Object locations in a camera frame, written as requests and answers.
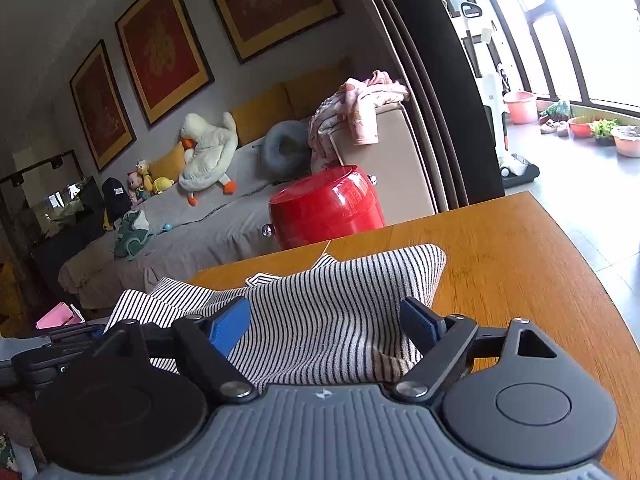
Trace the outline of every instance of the metal screw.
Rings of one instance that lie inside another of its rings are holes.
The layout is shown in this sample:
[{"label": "metal screw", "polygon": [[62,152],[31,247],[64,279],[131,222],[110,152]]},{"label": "metal screw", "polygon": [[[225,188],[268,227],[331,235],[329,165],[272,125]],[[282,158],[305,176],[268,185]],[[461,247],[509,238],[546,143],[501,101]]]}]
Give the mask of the metal screw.
[{"label": "metal screw", "polygon": [[265,224],[262,226],[262,236],[266,236],[267,238],[272,237],[275,234],[273,231],[273,225]]},{"label": "metal screw", "polygon": [[241,381],[229,381],[220,386],[220,392],[225,397],[231,399],[242,399],[253,391],[253,387],[250,384],[243,383]]},{"label": "metal screw", "polygon": [[424,384],[416,383],[415,381],[403,381],[396,384],[396,392],[403,397],[409,397],[411,399],[417,399],[425,395],[429,391],[429,388]]}]

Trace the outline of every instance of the yellow plush toy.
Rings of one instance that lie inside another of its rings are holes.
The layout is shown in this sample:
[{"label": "yellow plush toy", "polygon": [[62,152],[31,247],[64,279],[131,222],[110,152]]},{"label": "yellow plush toy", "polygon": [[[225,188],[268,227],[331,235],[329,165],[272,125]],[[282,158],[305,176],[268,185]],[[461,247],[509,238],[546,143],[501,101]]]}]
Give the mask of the yellow plush toy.
[{"label": "yellow plush toy", "polygon": [[146,160],[139,160],[136,164],[136,171],[139,176],[142,177],[142,186],[145,188],[145,191],[151,193],[154,190],[154,184],[151,180],[151,175],[149,175],[149,164]]},{"label": "yellow plush toy", "polygon": [[159,194],[164,190],[169,189],[174,184],[174,181],[165,176],[161,176],[154,180],[154,193]]}]

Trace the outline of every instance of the black bag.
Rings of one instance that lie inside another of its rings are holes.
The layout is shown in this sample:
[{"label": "black bag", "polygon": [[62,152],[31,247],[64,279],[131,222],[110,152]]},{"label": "black bag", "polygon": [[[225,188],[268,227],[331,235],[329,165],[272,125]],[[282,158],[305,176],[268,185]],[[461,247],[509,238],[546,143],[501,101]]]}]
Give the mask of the black bag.
[{"label": "black bag", "polygon": [[117,178],[110,176],[102,184],[102,194],[104,195],[107,219],[113,225],[118,218],[122,218],[124,213],[131,209],[129,193]]}]

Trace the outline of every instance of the tiled floor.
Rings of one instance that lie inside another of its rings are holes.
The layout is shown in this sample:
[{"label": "tiled floor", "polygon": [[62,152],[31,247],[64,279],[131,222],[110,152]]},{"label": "tiled floor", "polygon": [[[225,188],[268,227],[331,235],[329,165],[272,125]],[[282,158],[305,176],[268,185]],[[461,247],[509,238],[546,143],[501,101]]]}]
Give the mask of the tiled floor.
[{"label": "tiled floor", "polygon": [[508,127],[510,149],[540,168],[529,190],[571,239],[640,343],[640,158],[593,139]]}]

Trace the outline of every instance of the red plastic stool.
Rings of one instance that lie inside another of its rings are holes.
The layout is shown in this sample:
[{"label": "red plastic stool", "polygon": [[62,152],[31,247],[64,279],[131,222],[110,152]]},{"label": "red plastic stool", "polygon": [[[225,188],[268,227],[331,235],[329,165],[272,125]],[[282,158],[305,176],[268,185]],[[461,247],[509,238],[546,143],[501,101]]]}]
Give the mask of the red plastic stool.
[{"label": "red plastic stool", "polygon": [[299,180],[269,200],[271,224],[283,249],[385,226],[378,196],[357,166],[329,168]]}]

